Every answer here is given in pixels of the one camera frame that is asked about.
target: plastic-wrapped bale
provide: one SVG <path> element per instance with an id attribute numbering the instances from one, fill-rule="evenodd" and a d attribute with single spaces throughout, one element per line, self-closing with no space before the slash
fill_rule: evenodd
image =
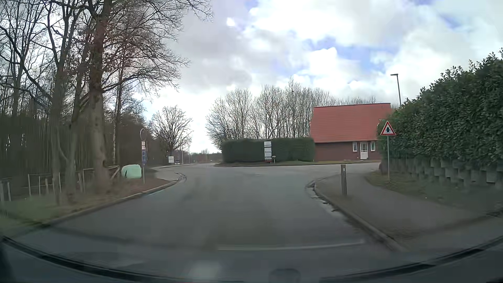
<path id="1" fill-rule="evenodd" d="M 141 167 L 138 164 L 125 165 L 122 167 L 122 177 L 127 179 L 141 178 Z"/>

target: concrete retaining wall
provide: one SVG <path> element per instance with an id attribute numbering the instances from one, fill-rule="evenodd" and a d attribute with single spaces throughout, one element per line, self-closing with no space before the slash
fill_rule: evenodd
<path id="1" fill-rule="evenodd" d="M 497 166 L 473 166 L 459 160 L 425 158 L 390 159 L 390 170 L 412 178 L 439 183 L 459 183 L 464 187 L 491 186 L 503 189 L 503 163 Z"/>

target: green hedge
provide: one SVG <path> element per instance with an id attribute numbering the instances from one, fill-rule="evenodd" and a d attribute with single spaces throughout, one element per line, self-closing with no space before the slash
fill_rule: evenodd
<path id="1" fill-rule="evenodd" d="M 273 139 L 232 139 L 222 143 L 226 163 L 264 161 L 264 141 L 270 140 L 276 161 L 313 161 L 314 141 L 310 137 Z"/>
<path id="2" fill-rule="evenodd" d="M 470 62 L 469 70 L 446 70 L 388 119 L 397 132 L 389 139 L 392 158 L 424 156 L 474 165 L 503 160 L 503 60 L 492 53 Z M 378 147 L 385 156 L 385 136 Z"/>

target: red triangle sign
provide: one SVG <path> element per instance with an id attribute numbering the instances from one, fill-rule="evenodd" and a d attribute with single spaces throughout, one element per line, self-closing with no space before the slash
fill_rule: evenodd
<path id="1" fill-rule="evenodd" d="M 396 135 L 395 130 L 391 127 L 389 121 L 386 121 L 384 128 L 382 128 L 381 135 Z"/>

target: building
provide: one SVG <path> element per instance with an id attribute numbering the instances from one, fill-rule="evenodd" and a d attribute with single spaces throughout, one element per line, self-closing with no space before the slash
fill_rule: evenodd
<path id="1" fill-rule="evenodd" d="M 390 103 L 315 107 L 310 126 L 315 161 L 380 160 L 377 125 L 391 111 Z"/>

